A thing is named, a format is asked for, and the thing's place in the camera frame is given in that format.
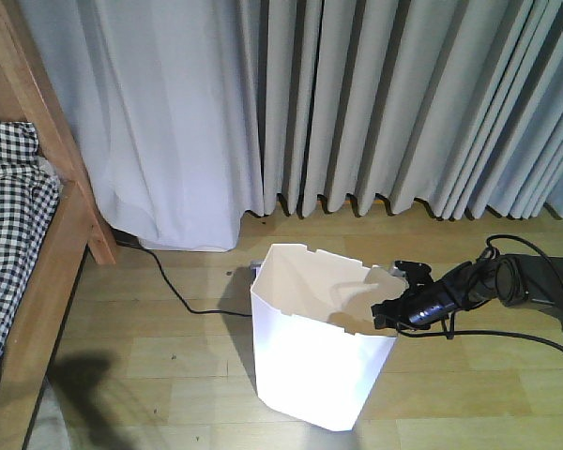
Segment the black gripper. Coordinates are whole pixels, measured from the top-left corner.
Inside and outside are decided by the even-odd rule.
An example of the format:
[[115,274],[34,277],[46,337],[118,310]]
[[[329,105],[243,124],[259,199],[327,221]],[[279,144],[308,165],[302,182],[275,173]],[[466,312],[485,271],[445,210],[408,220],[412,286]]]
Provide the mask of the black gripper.
[[390,273],[404,278],[407,288],[398,298],[371,306],[376,329],[427,330],[432,323],[446,319],[458,309],[448,288],[440,281],[433,281],[431,271],[423,262],[394,262]]

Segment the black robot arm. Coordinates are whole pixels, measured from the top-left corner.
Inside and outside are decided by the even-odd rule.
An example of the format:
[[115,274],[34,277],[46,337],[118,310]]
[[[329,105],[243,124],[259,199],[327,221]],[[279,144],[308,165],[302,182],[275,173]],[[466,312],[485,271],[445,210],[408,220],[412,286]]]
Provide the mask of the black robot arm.
[[422,262],[397,261],[407,281],[395,299],[372,306],[377,329],[428,330],[458,311],[497,299],[506,308],[529,308],[559,320],[563,332],[563,257],[505,254],[463,262],[438,280]]

